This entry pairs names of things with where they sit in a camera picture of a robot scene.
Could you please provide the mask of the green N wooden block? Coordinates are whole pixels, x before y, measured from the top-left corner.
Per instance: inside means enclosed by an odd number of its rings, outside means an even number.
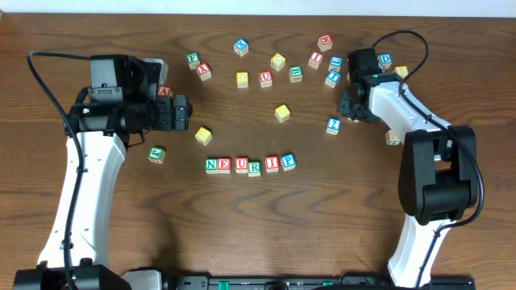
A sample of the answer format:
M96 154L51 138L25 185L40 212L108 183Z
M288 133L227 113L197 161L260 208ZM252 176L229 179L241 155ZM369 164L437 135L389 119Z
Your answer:
M206 159L205 171L207 174L217 174L218 173L218 160L212 159L212 158Z

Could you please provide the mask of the red E wooden block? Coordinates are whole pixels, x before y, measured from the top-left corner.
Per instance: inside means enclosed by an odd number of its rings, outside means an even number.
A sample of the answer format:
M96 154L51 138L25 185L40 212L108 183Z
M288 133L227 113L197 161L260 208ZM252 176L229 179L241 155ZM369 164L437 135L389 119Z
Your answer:
M217 171L218 171L218 174L229 174L231 172L231 159L230 158L218 158L217 159Z

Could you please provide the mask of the blue P wooden block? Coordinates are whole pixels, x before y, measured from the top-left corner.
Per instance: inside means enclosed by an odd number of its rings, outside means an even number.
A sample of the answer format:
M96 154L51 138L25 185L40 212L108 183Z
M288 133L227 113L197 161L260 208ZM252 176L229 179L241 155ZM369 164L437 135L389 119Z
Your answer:
M297 161L294 154L289 153L281 157L281 167L284 171L292 170L296 168Z

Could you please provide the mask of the green R wooden block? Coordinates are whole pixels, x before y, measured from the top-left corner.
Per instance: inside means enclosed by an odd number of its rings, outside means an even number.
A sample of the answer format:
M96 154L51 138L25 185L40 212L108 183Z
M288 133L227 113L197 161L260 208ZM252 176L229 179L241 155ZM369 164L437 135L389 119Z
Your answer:
M260 176L261 175L261 162L260 161L251 161L248 164L248 176Z

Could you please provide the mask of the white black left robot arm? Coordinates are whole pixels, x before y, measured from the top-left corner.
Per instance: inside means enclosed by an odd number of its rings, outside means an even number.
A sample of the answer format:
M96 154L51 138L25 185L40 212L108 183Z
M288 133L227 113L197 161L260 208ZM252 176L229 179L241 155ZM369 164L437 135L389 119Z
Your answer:
M109 268L109 222L114 186L133 134L185 131L193 107L165 86L168 65L110 54L87 57L91 84L65 111L40 75L42 90L64 121L67 168L60 203L33 269L19 270L15 289L174 289L153 267L118 275Z

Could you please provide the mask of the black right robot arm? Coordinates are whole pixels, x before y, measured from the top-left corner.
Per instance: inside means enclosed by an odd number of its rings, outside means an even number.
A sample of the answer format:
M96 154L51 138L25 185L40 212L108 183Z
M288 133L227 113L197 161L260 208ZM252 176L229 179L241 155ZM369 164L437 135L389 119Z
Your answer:
M397 183L406 213L402 234L387 269L399 288L431 282L431 268L450 229L464 224L478 198L476 136L427 109L395 72L382 70L374 48L347 56L350 87L338 111L359 122L383 121L400 139Z

